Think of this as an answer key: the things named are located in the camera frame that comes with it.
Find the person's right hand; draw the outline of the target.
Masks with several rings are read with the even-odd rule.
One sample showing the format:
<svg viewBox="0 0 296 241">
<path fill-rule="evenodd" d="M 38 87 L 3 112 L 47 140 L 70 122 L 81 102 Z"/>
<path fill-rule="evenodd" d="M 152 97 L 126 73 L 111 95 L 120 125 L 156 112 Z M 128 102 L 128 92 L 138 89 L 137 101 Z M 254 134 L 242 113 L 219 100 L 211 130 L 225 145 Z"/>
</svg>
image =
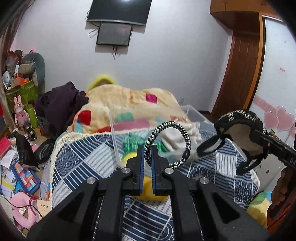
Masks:
<svg viewBox="0 0 296 241">
<path fill-rule="evenodd" d="M 277 184 L 272 191 L 271 201 L 273 207 L 279 205 L 285 200 L 285 194 L 287 192 L 288 179 L 287 179 L 287 168 L 283 169 L 280 178 L 277 181 Z"/>
</svg>

